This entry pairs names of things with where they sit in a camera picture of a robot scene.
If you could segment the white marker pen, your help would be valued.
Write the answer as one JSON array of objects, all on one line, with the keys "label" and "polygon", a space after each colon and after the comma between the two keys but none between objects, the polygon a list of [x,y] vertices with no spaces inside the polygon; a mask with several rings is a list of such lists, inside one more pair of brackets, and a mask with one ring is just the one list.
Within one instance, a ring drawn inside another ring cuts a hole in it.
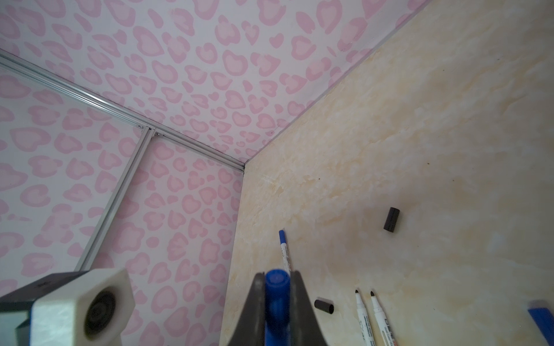
[{"label": "white marker pen", "polygon": [[289,250],[287,245],[287,237],[284,230],[280,230],[279,233],[279,240],[280,240],[280,246],[281,246],[281,253],[283,257],[284,262],[284,269],[288,273],[291,272],[291,261],[289,258]]}]

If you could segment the blue pen cap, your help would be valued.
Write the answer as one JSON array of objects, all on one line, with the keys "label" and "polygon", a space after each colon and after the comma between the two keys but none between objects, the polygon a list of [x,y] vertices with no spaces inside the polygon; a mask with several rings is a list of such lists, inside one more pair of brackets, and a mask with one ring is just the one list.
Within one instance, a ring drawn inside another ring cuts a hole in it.
[{"label": "blue pen cap", "polygon": [[551,311],[551,305],[544,300],[534,300],[529,302],[527,311],[546,343],[548,343],[549,346],[553,346],[553,313]]},{"label": "blue pen cap", "polygon": [[265,274],[265,344],[290,345],[290,276],[274,269]]}]

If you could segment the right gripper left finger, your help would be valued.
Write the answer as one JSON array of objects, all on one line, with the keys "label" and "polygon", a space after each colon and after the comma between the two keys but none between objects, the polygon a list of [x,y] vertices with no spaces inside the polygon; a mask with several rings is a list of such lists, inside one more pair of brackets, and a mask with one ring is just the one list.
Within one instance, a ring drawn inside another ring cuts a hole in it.
[{"label": "right gripper left finger", "polygon": [[228,346],[265,345],[265,274],[257,273],[253,280]]}]

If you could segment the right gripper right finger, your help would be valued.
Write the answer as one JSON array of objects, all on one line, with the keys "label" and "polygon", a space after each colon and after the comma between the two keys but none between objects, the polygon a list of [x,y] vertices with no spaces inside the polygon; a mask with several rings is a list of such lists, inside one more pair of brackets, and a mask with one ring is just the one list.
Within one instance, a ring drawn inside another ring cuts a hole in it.
[{"label": "right gripper right finger", "polygon": [[300,271],[291,272],[290,345],[327,346]]}]

